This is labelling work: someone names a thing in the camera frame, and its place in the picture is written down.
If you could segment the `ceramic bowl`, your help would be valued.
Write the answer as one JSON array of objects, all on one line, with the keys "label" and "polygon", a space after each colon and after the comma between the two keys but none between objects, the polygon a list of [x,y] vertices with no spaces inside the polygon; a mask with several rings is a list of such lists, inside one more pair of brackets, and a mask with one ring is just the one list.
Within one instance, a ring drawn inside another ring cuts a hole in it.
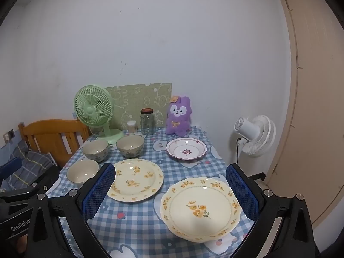
[{"label": "ceramic bowl", "polygon": [[81,188],[90,178],[94,177],[99,170],[99,164],[94,160],[82,159],[72,164],[66,173],[70,182]]},{"label": "ceramic bowl", "polygon": [[144,148],[145,138],[137,135],[129,135],[120,138],[116,147],[125,158],[139,156]]},{"label": "ceramic bowl", "polygon": [[103,162],[107,158],[108,150],[109,143],[106,140],[90,141],[82,147],[82,153],[85,157],[98,163]]}]

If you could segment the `round yellow flower plate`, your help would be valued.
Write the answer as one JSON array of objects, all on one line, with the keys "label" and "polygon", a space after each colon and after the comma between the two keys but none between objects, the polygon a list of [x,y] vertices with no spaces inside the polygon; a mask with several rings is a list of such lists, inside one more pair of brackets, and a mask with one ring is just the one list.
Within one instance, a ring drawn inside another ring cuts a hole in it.
[{"label": "round yellow flower plate", "polygon": [[146,200],[155,195],[163,185],[161,168],[148,160],[127,159],[114,164],[115,180],[107,195],[123,203]]}]

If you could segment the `scalloped yellow flower plate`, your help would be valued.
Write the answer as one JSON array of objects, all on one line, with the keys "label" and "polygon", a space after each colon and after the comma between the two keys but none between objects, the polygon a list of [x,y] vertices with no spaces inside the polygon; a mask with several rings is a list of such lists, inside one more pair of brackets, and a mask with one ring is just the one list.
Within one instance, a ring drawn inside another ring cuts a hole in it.
[{"label": "scalloped yellow flower plate", "polygon": [[170,232],[190,242],[221,239],[240,222],[242,208],[230,186],[214,178],[187,178],[161,198],[160,216]]}]

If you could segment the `white red trim plate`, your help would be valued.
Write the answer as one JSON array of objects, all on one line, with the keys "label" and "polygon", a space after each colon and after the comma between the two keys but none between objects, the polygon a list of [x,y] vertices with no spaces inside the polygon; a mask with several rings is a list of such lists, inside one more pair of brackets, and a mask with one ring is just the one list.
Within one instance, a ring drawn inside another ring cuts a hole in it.
[{"label": "white red trim plate", "polygon": [[181,137],[168,142],[166,151],[178,160],[192,161],[202,158],[207,153],[207,146],[198,139]]}]

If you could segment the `grey plaid pillow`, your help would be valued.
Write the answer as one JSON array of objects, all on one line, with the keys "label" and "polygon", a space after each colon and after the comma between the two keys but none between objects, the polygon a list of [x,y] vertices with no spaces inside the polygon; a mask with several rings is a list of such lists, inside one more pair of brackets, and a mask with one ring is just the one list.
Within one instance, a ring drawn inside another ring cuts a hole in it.
[{"label": "grey plaid pillow", "polygon": [[9,192],[13,190],[26,188],[33,183],[43,171],[51,167],[57,166],[54,158],[50,153],[43,154],[32,150],[24,140],[21,140],[12,151],[10,160],[15,157],[21,159],[21,167],[11,176],[2,182],[1,192]]}]

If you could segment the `wooden bed headboard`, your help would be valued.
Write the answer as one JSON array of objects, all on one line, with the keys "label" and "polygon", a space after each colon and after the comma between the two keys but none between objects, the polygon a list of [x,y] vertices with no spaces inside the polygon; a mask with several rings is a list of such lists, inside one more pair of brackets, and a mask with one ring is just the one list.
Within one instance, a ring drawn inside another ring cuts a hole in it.
[{"label": "wooden bed headboard", "polygon": [[90,136],[89,128],[77,119],[45,119],[27,126],[21,122],[18,128],[21,138],[32,150],[50,153],[60,168],[79,149],[77,136],[81,136],[82,141]]}]

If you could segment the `beige door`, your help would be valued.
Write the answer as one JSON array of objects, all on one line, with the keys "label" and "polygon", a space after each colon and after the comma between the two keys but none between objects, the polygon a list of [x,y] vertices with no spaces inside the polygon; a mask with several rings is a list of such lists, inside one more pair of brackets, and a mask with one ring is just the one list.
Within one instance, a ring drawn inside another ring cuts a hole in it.
[{"label": "beige door", "polygon": [[325,0],[280,0],[291,81],[280,142],[266,184],[300,193],[319,226],[343,197],[343,28]]}]

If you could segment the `blue checkered tablecloth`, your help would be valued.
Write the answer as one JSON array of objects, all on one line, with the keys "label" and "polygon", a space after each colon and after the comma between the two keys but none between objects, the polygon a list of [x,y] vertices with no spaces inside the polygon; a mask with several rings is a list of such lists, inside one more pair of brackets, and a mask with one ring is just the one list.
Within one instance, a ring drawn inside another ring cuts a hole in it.
[{"label": "blue checkered tablecloth", "polygon": [[143,158],[157,164],[164,173],[161,190],[150,199],[137,203],[120,203],[106,197],[95,217],[88,221],[97,239],[112,257],[230,257],[254,222],[245,214],[225,237],[207,243],[192,243],[173,235],[160,219],[160,201],[174,183],[189,177],[211,177],[225,181],[227,165],[206,136],[192,127],[189,136],[207,146],[203,159],[185,163],[169,157],[166,144],[173,139],[160,128],[145,138]]}]

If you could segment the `cotton swab container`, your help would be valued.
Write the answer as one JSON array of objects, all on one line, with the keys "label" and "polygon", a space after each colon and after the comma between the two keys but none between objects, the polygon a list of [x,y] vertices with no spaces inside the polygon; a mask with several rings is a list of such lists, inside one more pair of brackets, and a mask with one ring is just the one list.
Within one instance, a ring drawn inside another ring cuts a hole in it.
[{"label": "cotton swab container", "polygon": [[127,123],[127,129],[128,129],[128,133],[130,135],[134,135],[135,133],[137,133],[137,123],[136,121],[128,121]]}]

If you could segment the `white floor fan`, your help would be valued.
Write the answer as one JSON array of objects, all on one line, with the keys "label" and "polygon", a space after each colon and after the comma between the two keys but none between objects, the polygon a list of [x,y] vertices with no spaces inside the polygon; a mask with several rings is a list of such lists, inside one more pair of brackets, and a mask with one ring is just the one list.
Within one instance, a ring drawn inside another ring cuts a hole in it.
[{"label": "white floor fan", "polygon": [[234,124],[234,131],[240,135],[237,141],[237,153],[251,158],[258,158],[267,153],[276,137],[274,122],[265,115],[251,120],[240,117]]}]

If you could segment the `green desk fan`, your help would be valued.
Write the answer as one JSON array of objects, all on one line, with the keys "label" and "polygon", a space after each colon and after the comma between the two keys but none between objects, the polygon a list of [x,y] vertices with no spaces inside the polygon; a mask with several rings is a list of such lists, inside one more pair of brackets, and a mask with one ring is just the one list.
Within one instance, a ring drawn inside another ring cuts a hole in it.
[{"label": "green desk fan", "polygon": [[78,120],[91,128],[102,127],[98,138],[112,146],[124,137],[120,129],[110,129],[114,115],[114,103],[110,93],[97,85],[83,86],[74,97],[74,111]]}]

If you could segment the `glass jar black lid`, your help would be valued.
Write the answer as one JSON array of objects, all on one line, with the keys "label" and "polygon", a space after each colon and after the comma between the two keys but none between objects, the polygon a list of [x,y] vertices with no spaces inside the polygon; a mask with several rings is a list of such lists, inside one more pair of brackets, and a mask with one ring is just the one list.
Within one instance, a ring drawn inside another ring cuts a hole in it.
[{"label": "glass jar black lid", "polygon": [[152,108],[144,108],[140,111],[141,132],[144,135],[153,135],[155,133],[155,116]]}]

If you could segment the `green cartoon board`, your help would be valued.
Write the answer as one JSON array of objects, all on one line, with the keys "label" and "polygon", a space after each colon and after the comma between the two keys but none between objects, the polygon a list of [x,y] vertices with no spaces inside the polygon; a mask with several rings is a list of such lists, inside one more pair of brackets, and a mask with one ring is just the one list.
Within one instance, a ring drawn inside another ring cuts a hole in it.
[{"label": "green cartoon board", "polygon": [[107,87],[114,105],[111,129],[127,129],[128,121],[135,121],[141,127],[141,109],[153,109],[157,127],[166,124],[167,108],[171,99],[171,83],[134,84]]}]

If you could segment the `purple plush bunny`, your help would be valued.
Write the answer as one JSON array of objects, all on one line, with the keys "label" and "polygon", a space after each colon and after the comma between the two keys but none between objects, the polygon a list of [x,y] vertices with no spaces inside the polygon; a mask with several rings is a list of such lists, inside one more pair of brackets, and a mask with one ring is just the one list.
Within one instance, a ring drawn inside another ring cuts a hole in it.
[{"label": "purple plush bunny", "polygon": [[166,134],[184,137],[191,127],[191,114],[189,97],[173,97],[167,110]]}]

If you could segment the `wall power outlet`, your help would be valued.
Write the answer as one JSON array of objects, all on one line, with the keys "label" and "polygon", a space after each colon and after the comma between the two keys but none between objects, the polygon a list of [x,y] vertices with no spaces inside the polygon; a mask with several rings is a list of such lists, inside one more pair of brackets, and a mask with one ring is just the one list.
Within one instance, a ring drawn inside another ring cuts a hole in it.
[{"label": "wall power outlet", "polygon": [[12,141],[12,139],[15,137],[15,133],[14,133],[14,131],[13,131],[13,129],[12,130],[10,130],[10,131],[8,131],[7,133],[5,133],[4,135],[3,135],[3,139],[4,139],[4,142],[7,144],[7,143],[9,143],[10,141]]}]

